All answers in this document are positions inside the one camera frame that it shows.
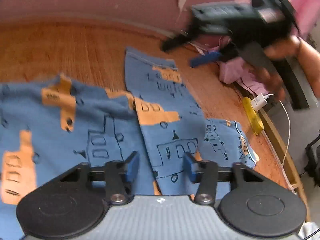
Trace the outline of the right forearm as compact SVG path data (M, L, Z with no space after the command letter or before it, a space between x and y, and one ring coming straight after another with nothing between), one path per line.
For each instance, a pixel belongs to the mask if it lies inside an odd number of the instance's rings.
M320 97L320 54L319 52L300 39L298 62L313 90L315 97Z

